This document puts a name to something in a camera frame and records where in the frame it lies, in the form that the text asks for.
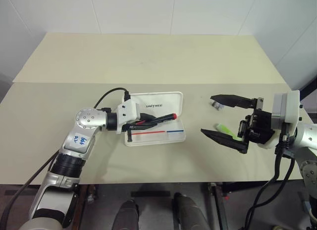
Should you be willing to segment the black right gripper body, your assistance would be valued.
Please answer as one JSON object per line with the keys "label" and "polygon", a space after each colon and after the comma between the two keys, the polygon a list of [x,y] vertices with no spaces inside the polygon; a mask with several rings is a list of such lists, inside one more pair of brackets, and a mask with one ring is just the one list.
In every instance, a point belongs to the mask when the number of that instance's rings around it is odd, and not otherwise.
{"label": "black right gripper body", "polygon": [[275,133],[271,128],[271,113],[262,110],[263,103],[263,98],[238,97],[238,107],[253,109],[253,113],[245,116],[245,119],[239,124],[237,136],[241,138],[241,145],[244,148],[248,148],[250,141],[256,144],[265,144]]}

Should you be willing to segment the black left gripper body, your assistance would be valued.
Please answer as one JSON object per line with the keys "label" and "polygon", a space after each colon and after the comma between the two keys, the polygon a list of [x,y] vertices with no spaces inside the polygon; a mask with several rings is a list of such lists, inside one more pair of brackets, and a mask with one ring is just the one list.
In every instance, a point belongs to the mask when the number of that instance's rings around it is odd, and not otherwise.
{"label": "black left gripper body", "polygon": [[135,121],[132,123],[126,123],[122,126],[122,132],[127,133],[127,141],[132,142],[132,130],[138,130],[141,121]]}

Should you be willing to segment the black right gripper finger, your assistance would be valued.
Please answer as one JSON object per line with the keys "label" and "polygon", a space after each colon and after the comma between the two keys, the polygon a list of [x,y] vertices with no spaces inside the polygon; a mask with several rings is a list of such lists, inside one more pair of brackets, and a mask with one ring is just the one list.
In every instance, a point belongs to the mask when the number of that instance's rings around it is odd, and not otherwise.
{"label": "black right gripper finger", "polygon": [[248,143],[245,143],[243,141],[238,141],[233,139],[232,136],[221,133],[218,131],[213,131],[213,130],[207,130],[207,129],[201,129],[201,132],[211,140],[215,141],[216,143],[226,146],[231,149],[235,149],[241,154],[246,154],[248,151]]}
{"label": "black right gripper finger", "polygon": [[253,101],[251,99],[237,96],[237,95],[213,95],[211,99],[228,107],[240,107],[244,109],[253,108]]}

